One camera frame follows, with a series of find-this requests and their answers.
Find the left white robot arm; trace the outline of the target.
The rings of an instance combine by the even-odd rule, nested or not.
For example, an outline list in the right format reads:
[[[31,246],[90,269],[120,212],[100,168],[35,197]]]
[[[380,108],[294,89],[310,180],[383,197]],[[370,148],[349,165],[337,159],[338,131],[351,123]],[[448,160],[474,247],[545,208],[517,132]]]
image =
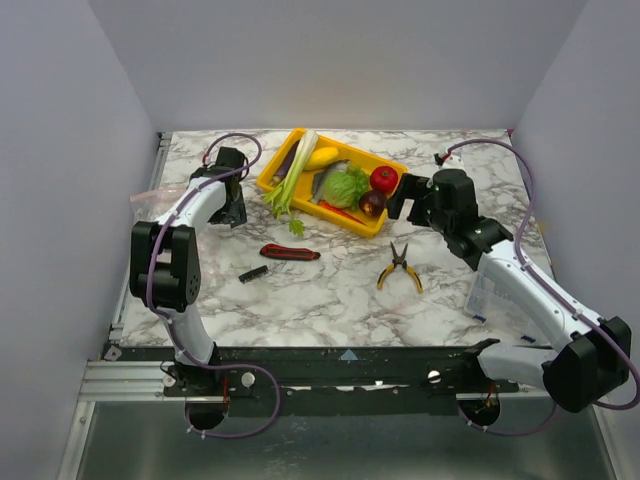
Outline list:
[[[175,359],[190,366],[187,382],[201,395],[214,393],[222,380],[215,342],[196,306],[201,287],[197,235],[207,225],[232,228],[247,221],[242,192],[246,156],[231,147],[190,177],[185,192],[153,221],[131,231],[129,290],[163,321]]]

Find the clear zip top bag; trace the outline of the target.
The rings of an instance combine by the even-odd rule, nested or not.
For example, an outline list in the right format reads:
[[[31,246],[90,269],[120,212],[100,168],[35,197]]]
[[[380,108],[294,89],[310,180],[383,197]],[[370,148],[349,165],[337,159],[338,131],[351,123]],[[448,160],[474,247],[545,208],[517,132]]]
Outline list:
[[[162,216],[181,198],[184,187],[160,188],[130,197],[130,206],[135,221],[154,221]]]

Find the green cabbage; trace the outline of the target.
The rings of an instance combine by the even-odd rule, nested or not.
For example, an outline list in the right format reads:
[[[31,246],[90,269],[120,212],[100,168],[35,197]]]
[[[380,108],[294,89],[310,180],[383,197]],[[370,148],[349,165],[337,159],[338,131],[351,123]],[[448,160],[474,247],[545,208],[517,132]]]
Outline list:
[[[347,172],[331,174],[323,188],[323,200],[337,208],[353,208],[357,201],[350,191],[350,179]]]

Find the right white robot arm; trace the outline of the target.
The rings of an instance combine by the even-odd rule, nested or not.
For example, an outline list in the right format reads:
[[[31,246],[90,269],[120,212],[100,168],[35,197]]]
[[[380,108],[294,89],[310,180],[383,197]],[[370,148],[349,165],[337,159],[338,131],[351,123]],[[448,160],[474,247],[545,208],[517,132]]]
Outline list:
[[[467,389],[480,392],[508,380],[543,388],[562,409],[578,413],[637,376],[629,326],[582,305],[522,253],[502,224],[480,215],[465,171],[442,169],[430,178],[403,174],[387,202],[389,218],[398,218],[407,200],[413,203],[408,221],[440,233],[449,251],[505,292],[549,344],[485,342],[460,367]]]

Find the green celery stalk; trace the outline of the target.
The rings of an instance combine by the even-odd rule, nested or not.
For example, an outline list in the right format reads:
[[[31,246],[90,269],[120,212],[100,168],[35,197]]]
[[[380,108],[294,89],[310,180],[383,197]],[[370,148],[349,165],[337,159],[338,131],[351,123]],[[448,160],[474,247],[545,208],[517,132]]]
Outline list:
[[[271,214],[275,219],[279,220],[283,215],[288,217],[289,231],[296,236],[304,234],[305,226],[291,212],[291,203],[301,174],[316,147],[318,138],[315,130],[307,130],[304,133],[285,179],[273,191],[266,194],[263,200],[270,206]]]

